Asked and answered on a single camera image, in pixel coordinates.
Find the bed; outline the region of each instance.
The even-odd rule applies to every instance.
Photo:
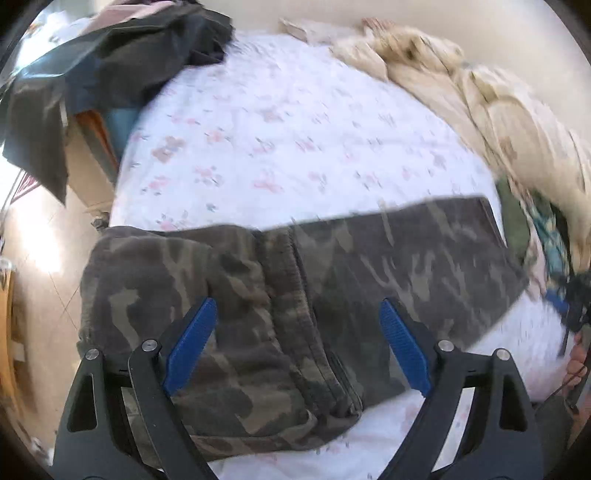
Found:
[[[223,64],[185,68],[142,112],[121,164],[111,226],[170,231],[232,223],[266,229],[400,208],[432,197],[485,196],[484,162],[392,83],[286,35],[238,34]],[[534,401],[559,384],[560,318],[524,293],[470,350],[512,352]],[[212,463],[220,479],[375,479],[421,406],[408,392],[364,412],[319,450]],[[466,391],[436,468],[453,460]]]

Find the metal screw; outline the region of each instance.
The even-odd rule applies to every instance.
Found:
[[[142,343],[142,350],[144,352],[153,352],[156,350],[157,346],[158,342],[156,340],[146,340],[144,343]]]
[[[441,340],[437,345],[444,352],[451,352],[454,348],[453,343],[451,343],[449,340]]]
[[[99,351],[96,348],[91,348],[86,352],[86,359],[87,360],[94,360],[96,357],[99,356]]]
[[[509,360],[509,358],[511,358],[511,354],[505,350],[504,348],[499,348],[496,351],[496,355],[497,357],[499,357],[501,360],[507,361]]]

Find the orange fabric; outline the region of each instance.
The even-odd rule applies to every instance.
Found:
[[[99,139],[101,146],[107,153],[107,157],[113,164],[115,171],[119,171],[119,162],[113,152],[113,147],[109,140],[109,132],[100,113],[95,110],[88,110],[76,115],[76,121],[81,127],[89,128]]]

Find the finger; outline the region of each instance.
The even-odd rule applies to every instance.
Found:
[[[570,375],[577,375],[577,377],[582,378],[587,373],[587,367],[585,367],[581,362],[571,360],[569,364],[566,366],[566,371]]]
[[[572,390],[574,387],[576,387],[578,384],[580,384],[582,382],[582,378],[580,377],[573,377],[572,375],[566,375],[564,377],[564,379],[562,380],[563,384],[566,384],[564,387],[567,391]]]
[[[583,364],[585,362],[585,359],[587,358],[587,352],[583,347],[577,345],[573,347],[573,349],[570,351],[570,357],[573,360],[576,360],[577,362],[581,362]]]

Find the person's hand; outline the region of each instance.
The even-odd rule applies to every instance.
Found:
[[[587,350],[585,350],[581,342],[583,341],[583,335],[581,332],[574,336],[574,347],[570,352],[570,362],[566,366],[566,375],[564,376],[563,383],[569,381],[573,375],[574,377],[569,381],[565,387],[565,394],[568,394],[575,386],[581,383],[581,380],[587,373],[587,367],[584,367],[585,359],[587,358]]]
[[[581,342],[583,341],[583,335],[581,332],[574,336],[574,347],[570,352],[570,361],[566,366],[566,375],[564,376],[563,383],[569,382],[564,390],[564,396],[567,396],[569,392],[578,384],[581,383],[583,377],[587,373],[587,367],[583,364],[587,358],[587,350],[585,350]],[[569,445],[571,445],[583,430],[583,427],[591,416],[591,395],[587,396],[584,407],[579,411],[578,415],[573,415],[573,429],[571,431]]]

